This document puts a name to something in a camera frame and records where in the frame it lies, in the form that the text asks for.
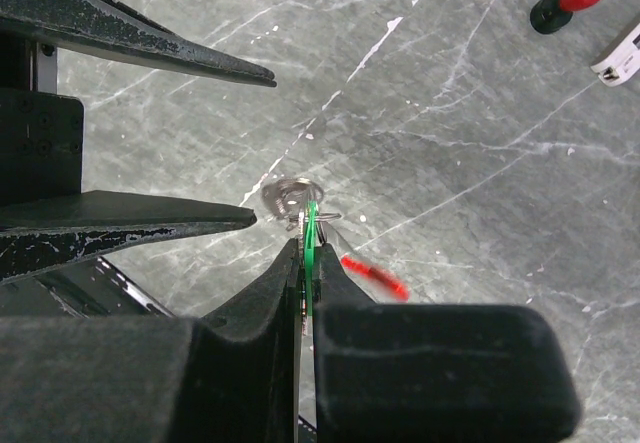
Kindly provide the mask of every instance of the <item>green strip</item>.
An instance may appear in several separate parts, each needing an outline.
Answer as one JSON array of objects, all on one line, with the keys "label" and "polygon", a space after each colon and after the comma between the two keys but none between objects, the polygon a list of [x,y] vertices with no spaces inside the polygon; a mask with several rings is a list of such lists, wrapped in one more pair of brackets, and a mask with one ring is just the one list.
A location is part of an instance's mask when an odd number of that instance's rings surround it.
[{"label": "green strip", "polygon": [[309,222],[306,224],[304,232],[304,271],[306,280],[307,295],[307,315],[313,315],[313,293],[312,283],[313,265],[316,256],[316,215],[318,213],[318,203],[316,201],[309,202]]}]

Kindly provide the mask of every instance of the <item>black base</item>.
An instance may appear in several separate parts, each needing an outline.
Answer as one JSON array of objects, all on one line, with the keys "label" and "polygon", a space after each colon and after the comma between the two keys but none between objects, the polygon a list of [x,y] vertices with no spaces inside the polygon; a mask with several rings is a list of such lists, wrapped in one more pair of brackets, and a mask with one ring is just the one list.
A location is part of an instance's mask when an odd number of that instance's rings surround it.
[{"label": "black base", "polygon": [[560,0],[540,0],[531,9],[529,20],[538,33],[550,35],[571,21],[572,11],[560,8]]}]

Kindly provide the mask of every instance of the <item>gray marble surface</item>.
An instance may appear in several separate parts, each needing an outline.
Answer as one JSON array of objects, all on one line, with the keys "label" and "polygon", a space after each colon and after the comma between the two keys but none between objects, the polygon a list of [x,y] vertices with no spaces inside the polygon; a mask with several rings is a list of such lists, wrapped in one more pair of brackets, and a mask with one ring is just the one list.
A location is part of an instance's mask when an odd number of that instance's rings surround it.
[{"label": "gray marble surface", "polygon": [[639,441],[640,77],[609,89],[588,65],[640,0],[603,0],[553,36],[529,26],[537,0],[123,1],[279,82],[61,55],[60,92],[87,110],[86,190],[242,204],[260,218],[114,255],[135,280],[179,314],[216,308],[286,241],[260,186],[305,175],[412,301],[545,315],[584,401],[573,441]]}]

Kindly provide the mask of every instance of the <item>white object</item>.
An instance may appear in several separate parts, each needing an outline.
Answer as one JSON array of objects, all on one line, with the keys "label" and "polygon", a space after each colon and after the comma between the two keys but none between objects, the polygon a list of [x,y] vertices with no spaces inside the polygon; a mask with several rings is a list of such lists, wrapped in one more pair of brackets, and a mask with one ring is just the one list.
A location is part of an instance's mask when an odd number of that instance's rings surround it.
[{"label": "white object", "polygon": [[607,86],[618,86],[640,70],[640,14],[596,58],[591,69]]}]

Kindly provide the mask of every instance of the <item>red and black object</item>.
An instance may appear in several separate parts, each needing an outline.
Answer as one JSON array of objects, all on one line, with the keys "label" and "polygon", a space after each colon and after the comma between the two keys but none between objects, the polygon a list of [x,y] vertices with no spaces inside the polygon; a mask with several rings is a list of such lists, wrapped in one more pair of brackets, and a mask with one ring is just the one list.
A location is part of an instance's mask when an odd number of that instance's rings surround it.
[{"label": "red and black object", "polygon": [[573,13],[600,0],[540,0],[530,14],[531,26],[543,35],[555,33],[571,21]]}]

